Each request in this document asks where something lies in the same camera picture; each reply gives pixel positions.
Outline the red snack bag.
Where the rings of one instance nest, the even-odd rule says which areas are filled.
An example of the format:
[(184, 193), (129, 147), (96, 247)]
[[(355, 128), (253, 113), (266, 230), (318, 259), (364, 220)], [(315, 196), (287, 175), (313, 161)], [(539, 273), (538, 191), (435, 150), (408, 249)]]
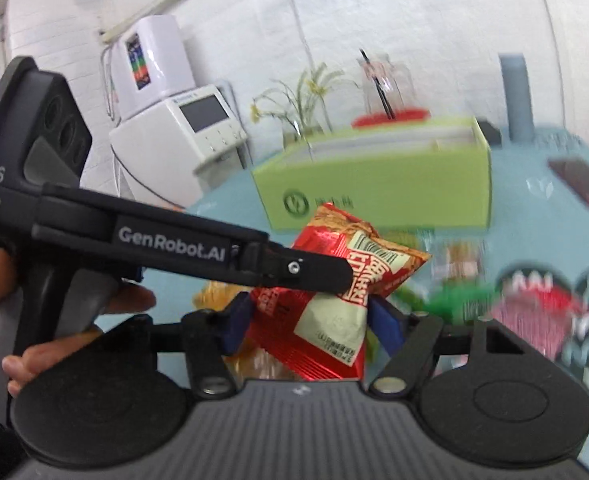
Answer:
[(250, 339), (303, 379), (362, 379), (369, 297), (389, 297), (431, 256), (384, 240), (371, 224), (330, 203), (316, 209), (293, 247), (345, 258), (351, 285), (340, 295), (255, 289)]

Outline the white dispenser with screen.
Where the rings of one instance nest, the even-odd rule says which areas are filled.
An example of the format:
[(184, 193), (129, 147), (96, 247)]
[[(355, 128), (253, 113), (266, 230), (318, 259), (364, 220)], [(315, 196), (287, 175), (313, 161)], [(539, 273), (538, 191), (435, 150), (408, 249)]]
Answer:
[(213, 84), (164, 99), (110, 133), (119, 194), (186, 209), (244, 169), (247, 140)]

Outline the teal patterned tablecloth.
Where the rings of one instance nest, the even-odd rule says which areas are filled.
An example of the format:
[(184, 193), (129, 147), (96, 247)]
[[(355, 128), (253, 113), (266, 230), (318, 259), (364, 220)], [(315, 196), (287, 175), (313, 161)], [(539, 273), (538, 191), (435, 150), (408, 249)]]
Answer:
[[(492, 214), (488, 229), (419, 230), (421, 247), (450, 240), (474, 240), (483, 248), (485, 279), (494, 284), (507, 268), (532, 266), (552, 269), (570, 285), (589, 268), (589, 208), (547, 166), (549, 158), (578, 157), (589, 164), (589, 146), (563, 130), (542, 128), (534, 145), (493, 146)], [(250, 171), (231, 177), (188, 214), (237, 223), (270, 234), (290, 246), (294, 231), (270, 229)], [(180, 321), (191, 311), (205, 280), (156, 270), (144, 272), (144, 286), (157, 296), (151, 315), (157, 323)]]

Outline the glass vase with plant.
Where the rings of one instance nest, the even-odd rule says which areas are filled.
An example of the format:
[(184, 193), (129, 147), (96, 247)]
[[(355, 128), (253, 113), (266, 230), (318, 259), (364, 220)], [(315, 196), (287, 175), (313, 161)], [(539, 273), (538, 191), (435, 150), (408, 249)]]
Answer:
[(342, 84), (351, 84), (351, 80), (343, 70), (330, 70), (322, 63), (304, 70), (293, 86), (278, 79), (273, 79), (272, 84), (252, 99), (250, 119), (254, 124), (264, 119), (279, 122), (284, 145), (288, 146), (334, 131), (328, 96)]

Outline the green cardboard box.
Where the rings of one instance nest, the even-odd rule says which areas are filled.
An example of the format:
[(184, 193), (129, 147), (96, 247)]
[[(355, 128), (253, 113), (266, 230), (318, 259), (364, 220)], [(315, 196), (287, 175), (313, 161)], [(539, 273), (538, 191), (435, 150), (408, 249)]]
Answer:
[(252, 171), (270, 226), (300, 230), (331, 204), (376, 228), (486, 228), (491, 151), (473, 117), (343, 130)]

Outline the red round tray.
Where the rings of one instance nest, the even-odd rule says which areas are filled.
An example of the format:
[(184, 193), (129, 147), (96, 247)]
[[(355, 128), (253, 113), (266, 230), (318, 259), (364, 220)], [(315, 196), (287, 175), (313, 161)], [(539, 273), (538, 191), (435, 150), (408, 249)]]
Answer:
[(407, 107), (394, 110), (389, 116), (385, 112), (367, 114), (351, 122), (351, 126), (357, 129), (372, 128), (391, 125), (394, 122), (422, 122), (430, 117), (429, 110), (420, 107)]

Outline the white water purifier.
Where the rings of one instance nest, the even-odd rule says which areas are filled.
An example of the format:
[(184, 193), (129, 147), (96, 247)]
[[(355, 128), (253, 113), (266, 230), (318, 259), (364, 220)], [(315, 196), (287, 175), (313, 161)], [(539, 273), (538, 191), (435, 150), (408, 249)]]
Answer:
[(141, 18), (110, 49), (116, 106), (125, 122), (170, 96), (194, 89), (194, 74), (173, 15)]

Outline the clear glass pitcher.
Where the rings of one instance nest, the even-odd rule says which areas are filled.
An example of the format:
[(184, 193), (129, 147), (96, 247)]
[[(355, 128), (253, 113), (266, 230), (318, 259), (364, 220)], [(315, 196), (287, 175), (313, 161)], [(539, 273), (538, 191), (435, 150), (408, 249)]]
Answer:
[(365, 110), (368, 114), (385, 112), (416, 104), (416, 91), (409, 68), (402, 62), (392, 62), (387, 53), (367, 53), (361, 50), (357, 59), (362, 70)]

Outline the red cased smartphone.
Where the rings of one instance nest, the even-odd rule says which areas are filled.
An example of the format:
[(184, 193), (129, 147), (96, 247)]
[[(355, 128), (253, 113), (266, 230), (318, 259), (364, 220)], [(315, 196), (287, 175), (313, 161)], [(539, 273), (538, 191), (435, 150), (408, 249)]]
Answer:
[(589, 208), (589, 164), (582, 158), (552, 158), (549, 168)]

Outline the grey blue thermos bottle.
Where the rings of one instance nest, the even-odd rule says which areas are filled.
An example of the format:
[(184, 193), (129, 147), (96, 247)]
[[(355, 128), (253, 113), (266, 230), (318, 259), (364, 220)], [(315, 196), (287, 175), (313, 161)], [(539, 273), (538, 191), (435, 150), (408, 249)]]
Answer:
[(508, 133), (513, 143), (531, 144), (535, 129), (529, 75), (522, 54), (501, 54)]

